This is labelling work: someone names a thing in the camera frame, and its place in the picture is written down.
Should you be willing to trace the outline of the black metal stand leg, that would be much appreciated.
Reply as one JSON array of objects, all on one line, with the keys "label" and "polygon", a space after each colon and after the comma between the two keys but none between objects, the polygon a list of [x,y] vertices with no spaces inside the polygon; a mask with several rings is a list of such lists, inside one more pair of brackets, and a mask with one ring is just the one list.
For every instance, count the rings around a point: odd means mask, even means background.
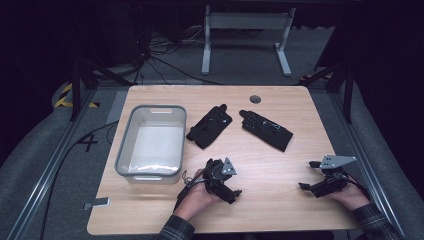
[{"label": "black metal stand leg", "polygon": [[71,76],[73,104],[71,116],[72,121],[77,118],[82,109],[81,84],[84,84],[88,90],[95,90],[99,85],[99,82],[94,74],[95,71],[100,72],[109,79],[112,79],[123,86],[134,86],[134,83],[125,80],[124,78],[108,70],[106,67],[100,66],[99,64],[96,64],[88,59],[77,58],[72,67]]},{"label": "black metal stand leg", "polygon": [[304,75],[300,78],[297,86],[308,86],[320,79],[324,79],[327,75],[329,75],[329,81],[326,85],[326,91],[328,93],[337,93],[341,87],[344,87],[342,113],[346,122],[351,124],[351,103],[354,85],[354,71],[352,64],[338,63],[333,66],[326,67],[311,76]]}]

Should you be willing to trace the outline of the white bin with grey rim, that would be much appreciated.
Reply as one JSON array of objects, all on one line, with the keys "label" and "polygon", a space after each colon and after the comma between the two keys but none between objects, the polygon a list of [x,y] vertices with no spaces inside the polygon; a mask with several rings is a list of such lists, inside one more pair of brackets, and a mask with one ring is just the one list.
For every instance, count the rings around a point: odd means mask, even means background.
[{"label": "white bin with grey rim", "polygon": [[181,176],[186,119],[182,106],[136,106],[121,140],[115,171],[130,183],[176,184]]}]

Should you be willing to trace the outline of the person's left hand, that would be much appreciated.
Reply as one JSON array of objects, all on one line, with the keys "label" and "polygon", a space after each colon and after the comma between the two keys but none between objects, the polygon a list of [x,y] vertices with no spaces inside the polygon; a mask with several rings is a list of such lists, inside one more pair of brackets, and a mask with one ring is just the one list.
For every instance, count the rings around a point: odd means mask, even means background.
[{"label": "person's left hand", "polygon": [[219,197],[207,192],[204,183],[199,183],[188,191],[186,197],[173,211],[173,214],[189,222],[208,206],[220,201]]}]

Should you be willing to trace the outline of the small grey metal bracket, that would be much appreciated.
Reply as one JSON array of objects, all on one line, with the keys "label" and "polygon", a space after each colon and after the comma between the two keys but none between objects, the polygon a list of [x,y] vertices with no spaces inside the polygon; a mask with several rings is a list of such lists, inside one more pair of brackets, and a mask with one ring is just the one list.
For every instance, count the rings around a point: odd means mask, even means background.
[{"label": "small grey metal bracket", "polygon": [[83,210],[88,211],[92,208],[108,206],[109,204],[110,204],[110,198],[109,197],[96,198],[92,202],[86,202],[83,205]]}]

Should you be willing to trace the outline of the aluminium floor rail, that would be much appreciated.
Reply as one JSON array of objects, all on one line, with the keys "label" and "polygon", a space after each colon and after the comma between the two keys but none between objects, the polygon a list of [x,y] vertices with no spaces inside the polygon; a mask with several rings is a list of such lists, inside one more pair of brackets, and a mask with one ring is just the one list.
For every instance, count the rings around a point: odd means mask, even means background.
[{"label": "aluminium floor rail", "polygon": [[329,93],[328,97],[354,149],[355,156],[357,157],[357,165],[368,187],[368,192],[370,194],[371,199],[379,207],[380,211],[393,224],[393,226],[399,231],[399,233],[404,236],[405,233],[399,224],[399,221],[393,211],[391,204],[389,203],[389,199],[385,190],[382,188],[382,185],[380,184],[377,175],[375,174],[371,164],[369,163],[368,157],[365,153],[365,150],[363,149],[362,144],[359,141],[359,138],[355,132],[353,125],[349,124],[348,121],[345,119],[342,100],[337,94],[333,93]]},{"label": "aluminium floor rail", "polygon": [[72,109],[55,109],[12,152],[1,172],[6,176],[7,196],[2,197],[0,207],[8,212],[3,223],[9,227],[0,240],[21,240],[24,236],[95,93],[86,90],[82,94],[81,109],[74,119]]}]

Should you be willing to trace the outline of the person's right hand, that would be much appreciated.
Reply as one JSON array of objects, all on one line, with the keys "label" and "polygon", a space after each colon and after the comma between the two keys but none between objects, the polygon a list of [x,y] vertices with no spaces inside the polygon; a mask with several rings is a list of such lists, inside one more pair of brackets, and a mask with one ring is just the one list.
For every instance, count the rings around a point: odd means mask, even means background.
[{"label": "person's right hand", "polygon": [[341,191],[329,194],[328,197],[340,202],[350,211],[370,204],[365,194],[352,183],[348,183]]}]

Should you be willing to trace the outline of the yellow black hazard tape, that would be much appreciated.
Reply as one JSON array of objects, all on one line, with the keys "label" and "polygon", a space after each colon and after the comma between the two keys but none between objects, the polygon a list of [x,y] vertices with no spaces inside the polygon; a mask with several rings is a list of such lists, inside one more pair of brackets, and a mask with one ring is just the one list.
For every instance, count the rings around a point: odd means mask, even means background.
[{"label": "yellow black hazard tape", "polygon": [[58,100],[56,101],[56,103],[54,104],[55,107],[69,107],[72,108],[73,107],[73,102],[72,101],[67,101],[67,97],[71,91],[73,87],[72,83],[68,83],[62,90]]}]

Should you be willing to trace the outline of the white metal desk frame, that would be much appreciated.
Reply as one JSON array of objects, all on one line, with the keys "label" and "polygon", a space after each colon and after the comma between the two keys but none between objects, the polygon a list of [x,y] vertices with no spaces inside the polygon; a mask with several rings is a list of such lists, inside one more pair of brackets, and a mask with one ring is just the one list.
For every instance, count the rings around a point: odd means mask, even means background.
[{"label": "white metal desk frame", "polygon": [[281,40],[274,44],[274,48],[283,71],[284,76],[292,74],[287,57],[285,55],[285,45],[288,40],[292,22],[296,13],[295,8],[290,8],[284,13],[237,13],[237,12],[216,12],[210,5],[205,7],[204,17],[204,49],[201,73],[208,75],[211,61],[211,30],[277,30],[281,32]]}]

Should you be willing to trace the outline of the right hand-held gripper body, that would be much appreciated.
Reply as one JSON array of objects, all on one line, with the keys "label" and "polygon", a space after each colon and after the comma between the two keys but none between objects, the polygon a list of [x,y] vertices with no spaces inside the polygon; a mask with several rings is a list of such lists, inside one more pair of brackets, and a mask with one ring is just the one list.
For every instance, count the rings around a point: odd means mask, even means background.
[{"label": "right hand-held gripper body", "polygon": [[312,185],[312,193],[319,198],[336,191],[341,191],[349,182],[348,173],[343,169],[347,164],[356,161],[355,157],[325,155],[321,167],[324,180]]}]

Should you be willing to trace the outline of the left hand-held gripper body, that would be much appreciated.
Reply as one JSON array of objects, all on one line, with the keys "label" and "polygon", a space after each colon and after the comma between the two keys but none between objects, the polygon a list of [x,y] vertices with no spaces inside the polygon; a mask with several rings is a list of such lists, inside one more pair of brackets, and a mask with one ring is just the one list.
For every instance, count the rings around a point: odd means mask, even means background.
[{"label": "left hand-held gripper body", "polygon": [[233,190],[227,187],[225,182],[236,174],[237,171],[228,157],[225,160],[214,160],[213,165],[208,169],[204,169],[203,172],[207,192],[232,204],[236,201],[236,198],[233,197]]}]

